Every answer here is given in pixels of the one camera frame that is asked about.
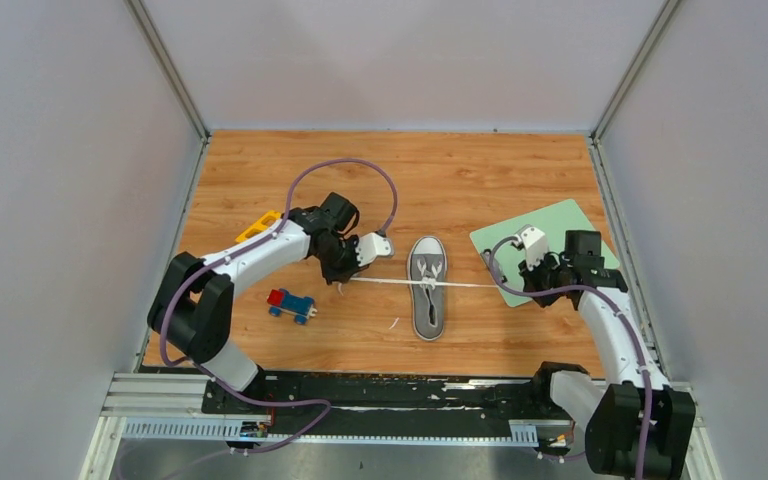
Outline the grey canvas sneaker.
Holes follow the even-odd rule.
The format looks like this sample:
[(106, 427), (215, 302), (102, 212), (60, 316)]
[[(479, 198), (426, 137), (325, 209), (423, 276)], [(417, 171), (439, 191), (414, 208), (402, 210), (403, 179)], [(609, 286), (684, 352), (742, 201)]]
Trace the grey canvas sneaker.
[[(417, 240), (408, 257), (409, 260), (425, 258), (427, 261), (448, 261), (442, 241), (434, 236)], [(424, 341), (434, 341), (442, 336), (445, 322), (445, 288), (429, 291), (422, 287), (409, 287), (412, 302), (412, 322), (417, 336)]]

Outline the white shoelace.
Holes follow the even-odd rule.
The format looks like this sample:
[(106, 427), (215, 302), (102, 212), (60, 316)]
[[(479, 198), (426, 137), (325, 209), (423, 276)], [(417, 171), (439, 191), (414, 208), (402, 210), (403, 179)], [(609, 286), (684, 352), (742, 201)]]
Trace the white shoelace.
[(375, 284), (406, 285), (409, 287), (422, 287), (429, 291), (440, 288), (491, 288), (496, 289), (495, 285), (479, 284), (469, 282), (452, 282), (447, 278), (449, 262), (440, 260), (439, 262), (427, 261), (425, 258), (409, 260), (407, 263), (406, 277), (401, 278), (374, 278), (359, 277), (357, 274), (344, 276), (337, 280), (331, 280), (332, 284), (342, 285), (349, 282), (366, 282)]

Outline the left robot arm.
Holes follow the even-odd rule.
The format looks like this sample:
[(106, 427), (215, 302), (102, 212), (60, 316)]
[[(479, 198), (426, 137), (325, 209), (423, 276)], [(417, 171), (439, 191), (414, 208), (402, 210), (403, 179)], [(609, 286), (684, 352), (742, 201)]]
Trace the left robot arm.
[(319, 206), (293, 208), (267, 231), (222, 252), (196, 257), (188, 252), (170, 262), (147, 316), (148, 326), (169, 344), (220, 379), (228, 400), (243, 413), (266, 400), (259, 366), (230, 338), (235, 298), (273, 272), (309, 257), (319, 260), (329, 284), (361, 271), (359, 211), (330, 193)]

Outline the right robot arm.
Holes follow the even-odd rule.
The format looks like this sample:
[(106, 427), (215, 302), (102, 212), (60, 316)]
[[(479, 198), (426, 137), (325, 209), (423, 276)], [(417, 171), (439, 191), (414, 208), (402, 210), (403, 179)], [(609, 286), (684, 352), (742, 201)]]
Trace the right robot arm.
[(525, 256), (518, 265), (525, 293), (541, 307), (570, 300), (591, 332), (606, 382), (600, 388), (580, 366), (545, 362), (530, 392), (535, 411), (552, 418), (565, 410), (583, 427), (584, 455), (597, 474), (680, 478), (696, 405), (645, 347), (627, 283), (607, 266), (600, 233), (568, 230), (563, 250), (554, 253), (546, 234), (527, 225), (515, 244)]

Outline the blue red toy car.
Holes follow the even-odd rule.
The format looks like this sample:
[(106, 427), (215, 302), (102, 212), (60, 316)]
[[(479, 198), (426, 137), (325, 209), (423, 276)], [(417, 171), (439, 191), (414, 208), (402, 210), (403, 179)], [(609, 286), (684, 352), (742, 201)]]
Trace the blue red toy car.
[(318, 312), (312, 297), (297, 296), (286, 289), (271, 290), (266, 302), (271, 316), (288, 315), (297, 325), (306, 325)]

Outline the yellow toy block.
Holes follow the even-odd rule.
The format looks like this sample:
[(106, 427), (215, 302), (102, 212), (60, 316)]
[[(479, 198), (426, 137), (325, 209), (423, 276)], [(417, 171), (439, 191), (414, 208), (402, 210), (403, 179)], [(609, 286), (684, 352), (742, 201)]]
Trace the yellow toy block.
[(261, 215), (254, 223), (246, 227), (235, 237), (237, 243), (245, 242), (268, 230), (276, 222), (282, 219), (282, 213), (276, 210), (269, 210)]

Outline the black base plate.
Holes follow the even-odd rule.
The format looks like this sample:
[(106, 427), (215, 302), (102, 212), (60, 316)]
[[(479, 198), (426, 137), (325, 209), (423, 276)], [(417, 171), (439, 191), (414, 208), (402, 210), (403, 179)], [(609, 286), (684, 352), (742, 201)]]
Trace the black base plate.
[(264, 415), (274, 434), (291, 434), (331, 410), (313, 435), (369, 439), (510, 439), (533, 425), (540, 441), (573, 436), (571, 417), (531, 378), (294, 372), (259, 374), (239, 400), (207, 383), (206, 414)]

